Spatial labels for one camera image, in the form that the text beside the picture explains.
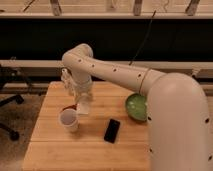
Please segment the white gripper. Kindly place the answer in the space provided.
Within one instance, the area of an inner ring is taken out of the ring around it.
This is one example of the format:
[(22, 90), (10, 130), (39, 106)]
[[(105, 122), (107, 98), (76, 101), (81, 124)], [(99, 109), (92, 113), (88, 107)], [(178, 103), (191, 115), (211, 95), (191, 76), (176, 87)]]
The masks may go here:
[(92, 96), (92, 78), (89, 74), (79, 70), (61, 70), (61, 81), (69, 95), (73, 95), (75, 102), (78, 103), (84, 95)]

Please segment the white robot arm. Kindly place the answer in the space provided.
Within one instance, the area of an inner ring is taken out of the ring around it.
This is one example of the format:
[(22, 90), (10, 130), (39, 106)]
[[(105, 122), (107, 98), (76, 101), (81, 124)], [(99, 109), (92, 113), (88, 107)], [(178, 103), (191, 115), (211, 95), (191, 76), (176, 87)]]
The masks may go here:
[(92, 77), (147, 97), (151, 171), (213, 171), (213, 135), (207, 97), (182, 73), (96, 60), (87, 44), (62, 56), (79, 89)]

